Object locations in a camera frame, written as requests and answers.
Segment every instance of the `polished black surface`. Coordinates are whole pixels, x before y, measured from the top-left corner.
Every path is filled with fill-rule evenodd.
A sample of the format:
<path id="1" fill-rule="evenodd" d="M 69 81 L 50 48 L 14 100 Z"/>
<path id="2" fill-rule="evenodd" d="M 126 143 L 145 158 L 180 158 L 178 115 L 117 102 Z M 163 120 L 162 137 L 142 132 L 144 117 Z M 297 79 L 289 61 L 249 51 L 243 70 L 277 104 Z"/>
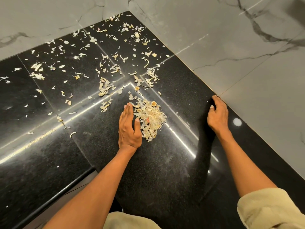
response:
<path id="1" fill-rule="evenodd" d="M 17 56 L 0 76 L 0 228 L 12 228 L 91 166 Z"/>
<path id="2" fill-rule="evenodd" d="M 136 26 L 140 27 L 141 23 L 127 15 L 131 13 L 124 13 L 119 21 L 102 21 L 87 27 L 76 37 L 66 35 L 62 40 L 56 39 L 55 44 L 35 48 L 33 55 L 29 50 L 19 57 L 29 72 L 33 71 L 30 67 L 37 60 L 46 62 L 43 64 L 44 71 L 41 72 L 45 80 L 36 79 L 35 82 L 50 105 L 54 109 L 61 109 L 56 113 L 62 117 L 66 126 L 71 127 L 63 132 L 77 132 L 72 135 L 72 139 L 98 171 L 118 150 L 118 119 L 124 104 L 129 102 L 128 91 L 140 98 L 155 100 L 162 107 L 168 117 L 167 123 L 153 141 L 146 142 L 143 139 L 142 146 L 130 160 L 117 190 L 116 198 L 125 213 L 150 218 L 161 228 L 244 228 L 236 211 L 239 197 L 224 151 L 207 125 L 213 91 L 163 47 L 162 42 L 153 40 L 156 37 L 149 30 L 141 32 L 141 38 L 145 36 L 150 39 L 147 45 L 143 45 L 143 41 L 135 42 L 135 39 L 131 39 Z M 119 32 L 124 23 L 132 24 L 134 29 Z M 107 29 L 107 32 L 96 32 L 98 28 Z M 97 44 L 90 42 L 88 32 L 97 39 Z M 112 36 L 107 38 L 106 34 L 114 35 L 118 40 Z M 90 47 L 86 47 L 87 50 L 80 50 L 87 44 L 90 44 Z M 59 50 L 59 45 L 63 46 L 65 53 Z M 144 56 L 142 52 L 149 51 L 155 52 L 157 57 L 146 56 L 149 64 L 144 68 L 147 62 L 141 59 Z M 116 52 L 128 59 L 123 62 L 118 56 L 117 61 L 114 61 L 112 55 Z M 79 53 L 87 56 L 74 59 L 73 56 Z M 109 55 L 110 59 L 102 59 L 101 54 Z M 99 67 L 100 61 L 102 68 L 108 70 L 114 64 L 119 64 L 122 74 L 110 71 L 103 73 Z M 53 63 L 56 69 L 51 71 L 48 66 Z M 137 71 L 137 76 L 140 77 L 149 67 L 155 67 L 160 81 L 157 81 L 154 88 L 144 90 L 141 87 L 142 97 L 135 93 L 134 77 L 128 73 Z M 113 95 L 98 96 L 100 78 L 96 68 L 101 71 L 100 76 L 117 87 L 109 91 Z M 80 75 L 76 80 L 73 76 L 78 72 L 89 78 Z M 118 95 L 116 91 L 122 85 L 125 87 L 122 94 Z M 100 112 L 99 104 L 110 97 L 113 100 L 107 112 Z M 66 99 L 72 101 L 71 106 L 65 104 Z M 234 138 L 250 158 L 279 187 L 287 190 L 300 210 L 305 212 L 304 180 L 245 122 L 241 120 L 241 126 L 235 126 L 235 118 L 239 117 L 229 109 L 229 127 Z"/>

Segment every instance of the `clothing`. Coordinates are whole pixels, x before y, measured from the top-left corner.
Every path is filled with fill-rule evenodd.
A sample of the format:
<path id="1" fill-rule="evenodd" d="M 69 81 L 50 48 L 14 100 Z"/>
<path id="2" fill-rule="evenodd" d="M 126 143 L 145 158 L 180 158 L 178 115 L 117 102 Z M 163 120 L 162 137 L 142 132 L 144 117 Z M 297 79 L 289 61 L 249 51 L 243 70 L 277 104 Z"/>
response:
<path id="1" fill-rule="evenodd" d="M 246 194 L 238 201 L 237 212 L 248 229 L 305 229 L 305 215 L 280 188 Z"/>
<path id="2" fill-rule="evenodd" d="M 241 197 L 237 212 L 248 229 L 305 229 L 305 215 L 287 192 L 267 188 Z M 103 229 L 160 229 L 152 220 L 122 212 L 109 213 Z"/>

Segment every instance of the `marble wall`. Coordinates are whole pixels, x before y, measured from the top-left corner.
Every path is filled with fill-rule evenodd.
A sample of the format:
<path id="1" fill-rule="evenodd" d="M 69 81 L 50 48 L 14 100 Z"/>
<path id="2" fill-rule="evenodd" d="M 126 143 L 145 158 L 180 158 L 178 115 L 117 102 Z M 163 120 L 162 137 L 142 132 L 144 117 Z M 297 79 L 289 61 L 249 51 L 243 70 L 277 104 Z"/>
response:
<path id="1" fill-rule="evenodd" d="M 0 0 L 0 60 L 128 10 L 128 0 Z"/>
<path id="2" fill-rule="evenodd" d="M 301 0 L 129 0 L 129 10 L 305 178 Z"/>

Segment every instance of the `hand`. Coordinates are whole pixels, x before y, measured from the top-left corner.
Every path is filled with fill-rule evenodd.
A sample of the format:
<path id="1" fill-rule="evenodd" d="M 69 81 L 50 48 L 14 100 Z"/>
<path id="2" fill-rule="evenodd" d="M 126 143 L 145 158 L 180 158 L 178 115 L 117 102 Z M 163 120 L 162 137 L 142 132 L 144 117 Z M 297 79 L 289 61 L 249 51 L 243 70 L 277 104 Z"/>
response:
<path id="1" fill-rule="evenodd" d="M 135 119 L 135 130 L 132 129 L 133 120 L 132 105 L 128 103 L 124 106 L 119 121 L 119 147 L 120 149 L 128 149 L 133 153 L 142 144 L 141 124 L 139 118 Z"/>
<path id="2" fill-rule="evenodd" d="M 212 99 L 215 102 L 216 110 L 212 105 L 208 113 L 208 125 L 216 133 L 217 136 L 223 132 L 228 132 L 228 109 L 227 105 L 218 97 L 212 96 Z"/>

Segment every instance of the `person's right arm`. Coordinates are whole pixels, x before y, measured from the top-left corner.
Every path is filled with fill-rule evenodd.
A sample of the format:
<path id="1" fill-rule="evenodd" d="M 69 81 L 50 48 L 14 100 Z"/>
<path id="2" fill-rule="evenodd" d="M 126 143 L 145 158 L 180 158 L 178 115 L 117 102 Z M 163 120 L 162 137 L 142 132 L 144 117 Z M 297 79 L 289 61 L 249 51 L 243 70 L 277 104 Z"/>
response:
<path id="1" fill-rule="evenodd" d="M 227 105 L 217 96 L 212 98 L 216 109 L 211 106 L 207 120 L 224 148 L 241 196 L 237 212 L 243 224 L 250 229 L 305 229 L 305 215 L 286 191 L 277 188 L 234 140 Z"/>
<path id="2" fill-rule="evenodd" d="M 208 114 L 208 124 L 216 133 L 227 155 L 230 169 L 239 195 L 242 197 L 253 191 L 276 188 L 276 185 L 252 162 L 248 155 L 234 140 L 228 128 L 227 105 L 217 96 L 212 97 Z"/>

